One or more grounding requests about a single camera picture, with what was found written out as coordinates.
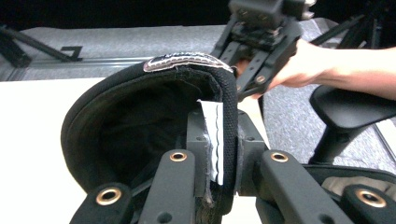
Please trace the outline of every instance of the hand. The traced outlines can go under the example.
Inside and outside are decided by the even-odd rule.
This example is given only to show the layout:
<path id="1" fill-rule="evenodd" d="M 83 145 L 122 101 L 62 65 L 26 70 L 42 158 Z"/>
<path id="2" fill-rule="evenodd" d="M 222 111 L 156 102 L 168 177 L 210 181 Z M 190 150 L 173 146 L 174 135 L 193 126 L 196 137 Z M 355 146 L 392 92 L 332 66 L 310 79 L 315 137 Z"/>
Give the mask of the hand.
<path id="1" fill-rule="evenodd" d="M 299 40 L 296 54 L 274 77 L 268 91 L 278 85 L 298 88 L 315 83 L 316 78 L 329 67 L 326 52 L 327 49 Z"/>

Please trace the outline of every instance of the bolt hole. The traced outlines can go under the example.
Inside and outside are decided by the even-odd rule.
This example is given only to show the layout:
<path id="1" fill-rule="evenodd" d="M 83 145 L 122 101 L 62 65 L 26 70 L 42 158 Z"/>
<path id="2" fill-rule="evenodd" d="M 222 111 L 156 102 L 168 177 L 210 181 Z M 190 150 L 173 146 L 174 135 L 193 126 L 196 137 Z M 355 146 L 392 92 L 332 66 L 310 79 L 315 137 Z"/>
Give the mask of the bolt hole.
<path id="1" fill-rule="evenodd" d="M 157 218 L 157 221 L 159 223 L 169 223 L 171 220 L 172 215 L 170 215 L 169 213 L 161 213 Z"/>
<path id="2" fill-rule="evenodd" d="M 320 215 L 319 219 L 320 219 L 321 223 L 334 224 L 334 220 L 331 217 L 327 216 L 327 215 Z"/>
<path id="3" fill-rule="evenodd" d="M 283 155 L 275 155 L 274 157 L 277 160 L 285 160 L 285 157 Z"/>
<path id="4" fill-rule="evenodd" d="M 116 197 L 116 192 L 110 191 L 110 192 L 106 192 L 102 198 L 105 200 L 110 200 L 112 198 Z"/>
<path id="5" fill-rule="evenodd" d="M 171 161 L 184 161 L 187 155 L 181 152 L 176 152 L 171 155 Z"/>
<path id="6" fill-rule="evenodd" d="M 375 203 L 379 202 L 378 198 L 372 194 L 362 194 L 362 196 L 363 196 L 363 198 L 367 199 L 368 201 L 375 202 Z"/>

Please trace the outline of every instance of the screw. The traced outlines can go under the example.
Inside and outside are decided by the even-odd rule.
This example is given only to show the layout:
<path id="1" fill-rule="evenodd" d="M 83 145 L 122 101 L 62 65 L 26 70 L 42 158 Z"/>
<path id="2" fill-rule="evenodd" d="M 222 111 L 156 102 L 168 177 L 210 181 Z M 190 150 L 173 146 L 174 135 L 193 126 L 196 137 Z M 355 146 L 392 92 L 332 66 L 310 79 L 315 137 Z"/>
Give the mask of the screw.
<path id="1" fill-rule="evenodd" d="M 238 13 L 239 13 L 239 15 L 241 15 L 241 16 L 246 16 L 246 15 L 248 14 L 248 12 L 247 12 L 246 10 L 242 9 L 242 8 L 240 8 L 240 9 L 238 10 Z"/>
<path id="2" fill-rule="evenodd" d="M 256 81 L 259 82 L 259 83 L 262 83 L 262 82 L 265 81 L 265 77 L 264 76 L 259 76 L 259 77 L 256 78 Z"/>
<path id="3" fill-rule="evenodd" d="M 263 14 L 260 14 L 257 18 L 259 18 L 259 20 L 261 20 L 261 21 L 267 20 L 267 17 L 264 16 Z"/>

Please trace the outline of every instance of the brass grommet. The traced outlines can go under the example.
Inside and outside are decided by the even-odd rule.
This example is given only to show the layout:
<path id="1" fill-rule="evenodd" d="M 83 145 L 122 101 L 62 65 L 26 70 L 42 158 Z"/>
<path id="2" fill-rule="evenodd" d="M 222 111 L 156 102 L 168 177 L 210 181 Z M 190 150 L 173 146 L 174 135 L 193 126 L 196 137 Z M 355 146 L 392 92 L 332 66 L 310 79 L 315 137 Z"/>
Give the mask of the brass grommet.
<path id="1" fill-rule="evenodd" d="M 187 159 L 187 154 L 182 152 L 175 152 L 171 155 L 171 161 L 184 161 Z"/>
<path id="2" fill-rule="evenodd" d="M 358 196 L 359 200 L 372 207 L 381 208 L 387 206 L 387 202 L 381 196 L 367 189 L 356 190 L 356 196 Z"/>
<path id="3" fill-rule="evenodd" d="M 279 152 L 274 152 L 273 154 L 271 154 L 271 159 L 273 159 L 273 161 L 279 162 L 286 162 L 289 160 L 289 158 L 285 154 Z"/>
<path id="4" fill-rule="evenodd" d="M 121 197 L 121 190 L 116 187 L 102 189 L 96 196 L 96 202 L 100 205 L 110 205 Z"/>

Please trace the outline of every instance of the black fabric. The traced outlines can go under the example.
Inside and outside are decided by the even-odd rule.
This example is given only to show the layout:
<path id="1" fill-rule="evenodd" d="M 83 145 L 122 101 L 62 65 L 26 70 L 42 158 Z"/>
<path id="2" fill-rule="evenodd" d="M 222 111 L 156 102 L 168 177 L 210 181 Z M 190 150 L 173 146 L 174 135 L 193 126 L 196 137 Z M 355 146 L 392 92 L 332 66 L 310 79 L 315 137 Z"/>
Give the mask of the black fabric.
<path id="1" fill-rule="evenodd" d="M 198 99 L 223 102 L 224 185 L 211 190 L 218 212 L 228 213 L 237 136 L 233 74 L 201 65 L 146 73 L 143 65 L 96 84 L 69 110 L 61 136 L 68 169 L 87 192 L 108 182 L 139 184 L 152 178 L 153 163 L 165 151 L 180 145 L 177 140 L 185 136 L 188 113 L 200 106 Z"/>

